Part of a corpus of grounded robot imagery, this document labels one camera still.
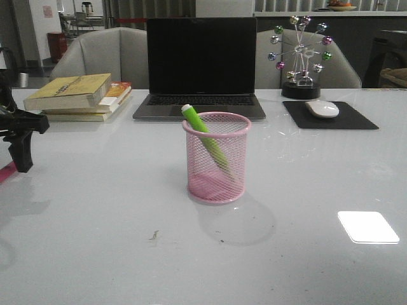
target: green highlighter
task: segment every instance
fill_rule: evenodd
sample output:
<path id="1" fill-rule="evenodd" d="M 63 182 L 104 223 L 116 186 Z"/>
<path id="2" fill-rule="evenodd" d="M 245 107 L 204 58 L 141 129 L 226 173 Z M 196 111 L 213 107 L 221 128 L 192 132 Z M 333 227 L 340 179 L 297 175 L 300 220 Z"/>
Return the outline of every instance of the green highlighter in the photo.
<path id="1" fill-rule="evenodd" d="M 209 129 L 206 127 L 205 123 L 202 121 L 200 116 L 197 114 L 197 112 L 191 105 L 189 104 L 183 105 L 181 111 L 183 113 L 183 116 L 188 120 L 188 122 L 190 123 L 191 127 L 194 130 L 198 132 L 209 133 Z M 221 148 L 218 146 L 216 140 L 213 138 L 205 137 L 200 137 L 200 140 L 203 146 L 206 148 L 206 150 L 208 150 L 210 156 L 215 161 L 216 165 L 222 171 L 227 173 L 229 177 L 231 177 L 228 160 L 224 155 L 223 151 L 221 150 Z"/>

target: white table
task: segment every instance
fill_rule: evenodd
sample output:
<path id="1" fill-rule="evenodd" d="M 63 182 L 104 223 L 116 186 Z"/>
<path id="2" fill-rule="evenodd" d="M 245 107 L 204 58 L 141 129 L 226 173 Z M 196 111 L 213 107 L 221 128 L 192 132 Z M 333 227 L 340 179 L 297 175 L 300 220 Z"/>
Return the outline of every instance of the white table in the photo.
<path id="1" fill-rule="evenodd" d="M 146 94 L 33 135 L 34 166 L 0 185 L 0 304 L 406 304 L 406 91 L 322 91 L 379 130 L 299 129 L 257 91 L 247 191 L 216 207 L 188 196 L 181 124 L 132 119 Z M 346 210 L 380 212 L 400 242 L 352 242 Z"/>

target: stack of books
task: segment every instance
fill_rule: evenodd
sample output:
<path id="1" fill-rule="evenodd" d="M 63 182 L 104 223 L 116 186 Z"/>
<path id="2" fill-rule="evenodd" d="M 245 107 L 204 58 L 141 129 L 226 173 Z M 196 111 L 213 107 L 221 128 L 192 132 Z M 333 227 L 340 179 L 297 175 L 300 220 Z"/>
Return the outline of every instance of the stack of books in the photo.
<path id="1" fill-rule="evenodd" d="M 56 78 L 24 100 L 50 121 L 105 121 L 130 96 L 131 83 L 111 81 L 110 73 Z"/>

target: computer mouse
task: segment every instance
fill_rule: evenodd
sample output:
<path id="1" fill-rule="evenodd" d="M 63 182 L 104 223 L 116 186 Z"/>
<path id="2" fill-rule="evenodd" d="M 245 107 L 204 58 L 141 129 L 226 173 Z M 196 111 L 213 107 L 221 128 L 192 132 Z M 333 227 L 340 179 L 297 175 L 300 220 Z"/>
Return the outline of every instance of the computer mouse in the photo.
<path id="1" fill-rule="evenodd" d="M 334 118 L 339 114 L 338 107 L 326 100 L 309 100 L 305 105 L 317 118 Z"/>

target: pen holder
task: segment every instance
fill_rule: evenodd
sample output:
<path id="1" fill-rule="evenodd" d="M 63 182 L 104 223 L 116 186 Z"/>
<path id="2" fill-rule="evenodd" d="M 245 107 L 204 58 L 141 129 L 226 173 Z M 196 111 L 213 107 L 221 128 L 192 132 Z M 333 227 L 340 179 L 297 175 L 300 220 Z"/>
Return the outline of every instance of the pen holder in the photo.
<path id="1" fill-rule="evenodd" d="M 229 112 L 199 114 L 208 133 L 192 129 L 185 120 L 188 191 L 205 203 L 234 201 L 245 191 L 246 136 L 249 119 Z"/>

